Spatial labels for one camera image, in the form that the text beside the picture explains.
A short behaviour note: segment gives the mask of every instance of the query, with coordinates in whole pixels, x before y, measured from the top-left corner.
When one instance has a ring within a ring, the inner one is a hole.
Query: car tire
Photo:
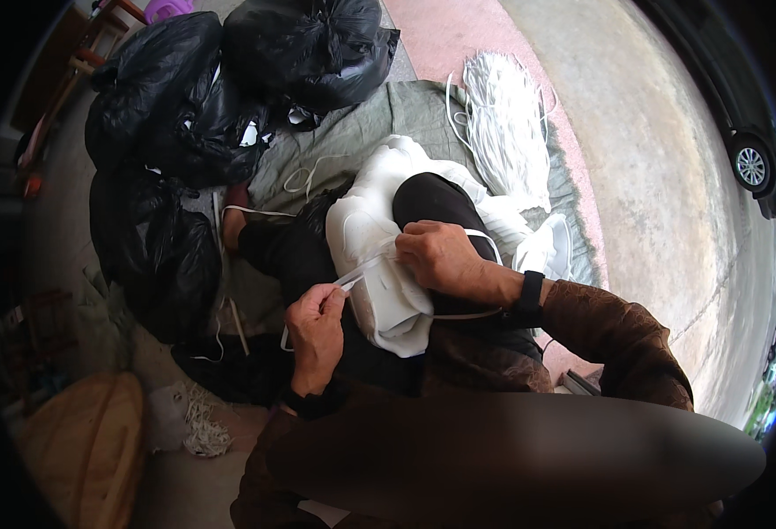
[[[770,152],[753,134],[736,134],[729,160],[735,179],[747,191],[758,193],[770,185],[773,168]]]

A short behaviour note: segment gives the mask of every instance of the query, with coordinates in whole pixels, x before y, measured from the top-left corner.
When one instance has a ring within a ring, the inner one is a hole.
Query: gray cloth mat
[[[429,80],[386,83],[372,97],[355,108],[331,112],[314,131],[279,134],[262,157],[256,176],[249,186],[252,207],[264,211],[296,213],[307,198],[305,190],[289,193],[283,184],[300,168],[314,167],[321,156],[347,155],[322,160],[314,172],[309,198],[342,183],[341,171],[358,171],[375,146],[389,134],[411,136],[426,154],[436,160],[452,160],[467,167],[479,182],[473,155],[459,142],[446,119],[445,85]],[[464,91],[451,87],[451,112],[464,110]],[[549,189],[552,212],[567,216],[573,237],[573,280],[599,286],[599,270],[594,266],[595,249],[584,235],[584,225],[576,206],[578,191],[573,185],[563,151],[551,127],[548,148],[551,156]],[[307,171],[301,171],[288,185],[303,185]],[[531,228],[548,217],[541,208],[524,212]],[[259,214],[251,218],[273,220]],[[252,267],[244,259],[230,258],[226,293],[242,312],[245,332],[280,332],[284,313],[279,284]]]

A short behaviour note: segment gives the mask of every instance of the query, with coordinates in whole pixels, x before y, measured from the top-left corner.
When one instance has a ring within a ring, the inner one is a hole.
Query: smartwatch
[[[528,270],[523,273],[523,288],[520,297],[503,314],[511,327],[538,328],[541,326],[541,285],[544,274]]]
[[[291,389],[291,385],[282,390],[280,401],[297,412],[298,417],[305,421],[313,421],[326,417],[340,410],[347,402],[350,390],[346,384],[332,378],[321,395],[306,395],[301,397]]]

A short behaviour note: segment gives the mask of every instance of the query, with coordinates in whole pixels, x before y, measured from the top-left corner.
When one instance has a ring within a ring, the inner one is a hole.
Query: white sneaker
[[[401,233],[392,213],[394,195],[408,178],[426,170],[419,169],[405,149],[393,148],[409,144],[419,148],[411,138],[386,139],[365,161],[350,191],[326,214],[326,242],[339,276],[370,261],[389,240],[387,258],[363,271],[350,302],[368,340],[402,358],[426,350],[434,310],[429,292],[393,259],[392,239]]]
[[[392,212],[394,195],[420,173],[441,175],[467,192],[506,266],[536,270],[550,279],[570,274],[570,234],[563,215],[552,215],[533,232],[514,200],[488,195],[465,166],[429,159],[408,136],[388,136],[364,162],[350,191],[330,207],[326,242],[340,277],[360,272],[350,302],[362,333],[403,358],[426,350],[434,312],[429,292],[393,258],[392,241],[401,233]],[[379,254],[387,258],[374,259]]]

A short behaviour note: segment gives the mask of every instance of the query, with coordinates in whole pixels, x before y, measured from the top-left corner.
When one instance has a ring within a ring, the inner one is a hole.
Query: ground
[[[586,222],[609,290],[670,329],[696,410],[743,428],[776,324],[776,221],[735,182],[714,120],[665,39],[630,0],[386,3],[383,26],[403,31],[391,80],[446,80],[464,54],[488,46],[520,48],[531,59],[528,68],[561,101],[559,131],[568,166],[584,175]],[[238,4],[194,6],[223,19]],[[96,262],[87,208],[94,168],[82,142],[93,97],[83,86],[63,112],[41,196],[26,207],[30,293],[60,287],[78,298],[82,268]],[[67,362],[74,378],[104,368],[81,341]],[[148,392],[186,380],[167,347],[141,328],[135,355]],[[566,352],[556,358],[564,363],[548,366],[559,373],[569,360]],[[264,414],[219,411],[239,441],[217,460],[154,456],[132,525],[231,527],[229,503]]]
[[[776,221],[732,176],[700,92],[628,0],[501,0],[573,124],[609,287],[670,329],[696,410],[743,428],[776,325]]]

